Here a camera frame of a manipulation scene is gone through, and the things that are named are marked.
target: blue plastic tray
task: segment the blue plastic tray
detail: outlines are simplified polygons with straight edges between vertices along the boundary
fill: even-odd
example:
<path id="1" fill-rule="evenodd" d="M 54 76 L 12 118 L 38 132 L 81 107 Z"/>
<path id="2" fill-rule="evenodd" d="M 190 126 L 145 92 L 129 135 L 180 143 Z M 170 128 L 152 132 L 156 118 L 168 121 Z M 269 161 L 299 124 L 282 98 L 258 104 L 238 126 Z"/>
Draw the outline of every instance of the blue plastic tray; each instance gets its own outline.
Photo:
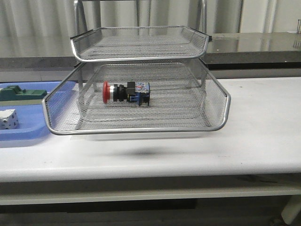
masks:
<path id="1" fill-rule="evenodd" d="M 0 88 L 18 85 L 21 89 L 45 89 L 52 91 L 60 82 L 11 82 L 0 83 Z M 0 110 L 16 109 L 19 119 L 17 129 L 0 130 L 0 140 L 27 140 L 42 137 L 50 131 L 45 125 L 42 105 L 0 106 Z"/>

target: stacked mesh desk tray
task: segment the stacked mesh desk tray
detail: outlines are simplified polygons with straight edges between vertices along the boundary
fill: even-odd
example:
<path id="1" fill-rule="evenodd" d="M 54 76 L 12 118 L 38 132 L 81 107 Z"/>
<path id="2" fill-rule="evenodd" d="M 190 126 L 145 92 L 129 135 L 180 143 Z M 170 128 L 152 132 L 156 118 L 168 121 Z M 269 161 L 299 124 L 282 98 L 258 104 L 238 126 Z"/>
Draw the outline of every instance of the stacked mesh desk tray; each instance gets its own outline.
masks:
<path id="1" fill-rule="evenodd" d="M 199 60 L 207 43 L 184 26 L 98 28 L 71 38 L 81 63 L 44 98 L 48 128 L 59 135 L 222 128 L 230 95 Z M 149 82 L 150 105 L 104 104 L 104 81 Z"/>

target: blue terminal block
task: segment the blue terminal block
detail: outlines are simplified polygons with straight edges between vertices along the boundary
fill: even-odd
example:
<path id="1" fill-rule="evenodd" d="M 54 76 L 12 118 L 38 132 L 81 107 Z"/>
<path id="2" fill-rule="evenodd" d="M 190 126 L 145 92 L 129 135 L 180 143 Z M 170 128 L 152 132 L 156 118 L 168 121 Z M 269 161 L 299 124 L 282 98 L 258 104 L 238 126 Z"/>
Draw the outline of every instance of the blue terminal block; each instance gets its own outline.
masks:
<path id="1" fill-rule="evenodd" d="M 146 103 L 150 105 L 150 84 L 149 82 L 134 82 L 129 81 L 127 87 L 114 84 L 110 86 L 107 81 L 103 83 L 103 102 L 108 101 L 124 101 L 136 103 L 141 106 Z"/>

